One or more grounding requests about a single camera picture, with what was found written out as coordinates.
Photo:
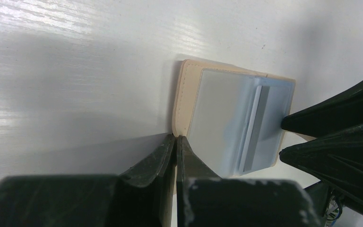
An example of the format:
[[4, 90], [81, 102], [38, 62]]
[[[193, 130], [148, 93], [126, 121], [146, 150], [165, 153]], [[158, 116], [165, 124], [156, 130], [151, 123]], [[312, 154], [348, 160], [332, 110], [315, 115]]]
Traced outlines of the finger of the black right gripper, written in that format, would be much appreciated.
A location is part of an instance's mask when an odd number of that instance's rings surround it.
[[363, 124], [287, 147], [279, 157], [328, 184], [363, 214]]
[[319, 138], [363, 123], [363, 80], [306, 109], [286, 116], [281, 128]]

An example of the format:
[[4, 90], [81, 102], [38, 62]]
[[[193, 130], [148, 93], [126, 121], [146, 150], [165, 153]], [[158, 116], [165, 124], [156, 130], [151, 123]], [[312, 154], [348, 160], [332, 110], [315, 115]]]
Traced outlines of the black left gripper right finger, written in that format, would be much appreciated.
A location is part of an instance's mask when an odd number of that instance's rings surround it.
[[308, 193], [295, 181], [224, 179], [177, 138], [177, 225], [180, 227], [319, 227]]

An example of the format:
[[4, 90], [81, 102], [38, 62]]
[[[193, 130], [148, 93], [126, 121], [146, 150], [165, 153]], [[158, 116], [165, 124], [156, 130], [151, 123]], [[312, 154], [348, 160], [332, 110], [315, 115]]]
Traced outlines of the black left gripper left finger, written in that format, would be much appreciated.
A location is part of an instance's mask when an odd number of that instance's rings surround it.
[[0, 227], [168, 227], [175, 136], [120, 175], [23, 175], [0, 181]]

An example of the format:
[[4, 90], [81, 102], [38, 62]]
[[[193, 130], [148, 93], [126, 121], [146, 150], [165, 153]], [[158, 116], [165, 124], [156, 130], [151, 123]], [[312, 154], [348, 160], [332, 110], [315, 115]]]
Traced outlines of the beige leather card holder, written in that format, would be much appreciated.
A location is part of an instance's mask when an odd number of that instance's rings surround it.
[[[180, 73], [178, 76], [178, 82], [175, 92], [175, 100], [173, 106], [173, 116], [172, 116], [172, 130], [175, 136], [184, 136], [188, 139], [188, 133], [190, 129], [191, 119], [193, 117], [194, 107], [197, 99], [198, 88], [201, 81], [201, 76], [203, 70], [220, 70], [232, 73], [241, 73], [241, 74], [249, 74], [254, 75], [259, 78], [275, 78], [275, 79], [284, 79], [284, 80], [293, 80], [286, 77], [276, 76], [272, 74], [267, 74], [264, 72], [252, 71], [243, 68], [239, 68], [233, 65], [227, 64], [215, 64], [211, 62], [198, 61], [192, 59], [186, 59], [181, 64]], [[236, 155], [235, 166], [233, 168], [233, 173], [231, 176], [237, 176], [234, 174], [236, 161], [238, 159], [238, 155]]]

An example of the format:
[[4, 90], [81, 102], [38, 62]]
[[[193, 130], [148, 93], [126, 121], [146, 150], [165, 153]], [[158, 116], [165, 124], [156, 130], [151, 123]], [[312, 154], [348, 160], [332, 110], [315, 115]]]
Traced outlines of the blue credit card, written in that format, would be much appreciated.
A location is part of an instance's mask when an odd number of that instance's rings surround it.
[[295, 81], [255, 78], [236, 161], [235, 175], [272, 167], [283, 138], [281, 121], [290, 112]]

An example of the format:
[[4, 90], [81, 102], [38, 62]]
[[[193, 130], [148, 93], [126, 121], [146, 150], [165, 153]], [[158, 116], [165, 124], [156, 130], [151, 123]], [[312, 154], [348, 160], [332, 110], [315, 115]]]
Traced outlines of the silver credit card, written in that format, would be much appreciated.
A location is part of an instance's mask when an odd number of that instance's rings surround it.
[[188, 142], [218, 176], [233, 173], [258, 77], [203, 70], [188, 133]]

